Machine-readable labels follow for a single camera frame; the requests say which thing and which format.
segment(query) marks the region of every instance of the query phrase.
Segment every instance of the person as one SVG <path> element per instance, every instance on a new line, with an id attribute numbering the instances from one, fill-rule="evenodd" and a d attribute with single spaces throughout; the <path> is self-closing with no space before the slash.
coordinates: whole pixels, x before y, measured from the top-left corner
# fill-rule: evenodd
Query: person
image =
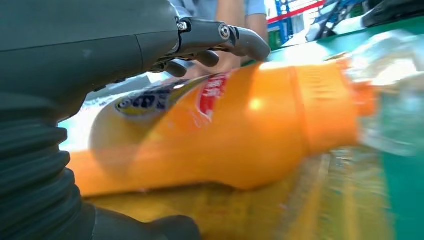
<path id="1" fill-rule="evenodd" d="M 181 18 L 195 17 L 221 21 L 228 25 L 247 28 L 268 42 L 268 22 L 265 0 L 169 0 Z M 209 74 L 223 73 L 239 68 L 249 61 L 227 52 L 218 52 L 219 63 L 206 67 L 196 61 L 186 67 L 185 79 L 199 78 Z"/>

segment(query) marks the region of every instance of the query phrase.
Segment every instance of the clear plastic bottle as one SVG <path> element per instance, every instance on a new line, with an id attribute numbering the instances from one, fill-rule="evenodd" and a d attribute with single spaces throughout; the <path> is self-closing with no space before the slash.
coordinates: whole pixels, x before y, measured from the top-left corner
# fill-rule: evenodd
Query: clear plastic bottle
<path id="1" fill-rule="evenodd" d="M 378 34 L 349 54 L 345 73 L 357 91 L 370 91 L 372 112 L 360 119 L 360 141 L 409 157 L 424 144 L 424 65 L 420 39 L 403 31 Z"/>

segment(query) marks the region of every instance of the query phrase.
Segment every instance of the yellow surface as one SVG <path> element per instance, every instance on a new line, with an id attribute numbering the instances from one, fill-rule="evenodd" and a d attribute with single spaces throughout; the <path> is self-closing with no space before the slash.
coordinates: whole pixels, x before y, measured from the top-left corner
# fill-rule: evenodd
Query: yellow surface
<path id="1" fill-rule="evenodd" d="M 201 184 L 89 200 L 142 222 L 191 216 L 204 240 L 390 240 L 386 198 L 378 156 L 345 148 L 254 191 Z"/>

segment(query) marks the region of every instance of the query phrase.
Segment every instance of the robotic finger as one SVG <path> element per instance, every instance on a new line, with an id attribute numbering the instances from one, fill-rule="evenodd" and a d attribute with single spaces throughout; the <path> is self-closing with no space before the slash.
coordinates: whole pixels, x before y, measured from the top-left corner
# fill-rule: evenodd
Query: robotic finger
<path id="1" fill-rule="evenodd" d="M 177 28 L 177 46 L 164 55 L 150 72 L 165 71 L 161 66 L 174 59 L 197 60 L 207 67 L 213 67 L 219 62 L 218 55 L 213 53 L 217 51 L 239 57 L 248 56 L 256 61 L 265 60 L 271 52 L 268 44 L 254 31 L 229 26 L 224 22 L 185 17 L 177 22 Z"/>

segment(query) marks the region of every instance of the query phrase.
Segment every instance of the plastic bottle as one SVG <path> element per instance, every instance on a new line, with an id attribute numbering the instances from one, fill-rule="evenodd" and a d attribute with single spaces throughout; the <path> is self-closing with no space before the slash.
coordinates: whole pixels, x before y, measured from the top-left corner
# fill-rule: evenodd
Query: plastic bottle
<path id="1" fill-rule="evenodd" d="M 388 32 L 342 60 L 261 63 L 133 92 L 95 113 L 68 167 L 91 196 L 201 182 L 253 189 L 361 143 L 414 154 L 424 106 L 416 42 Z"/>

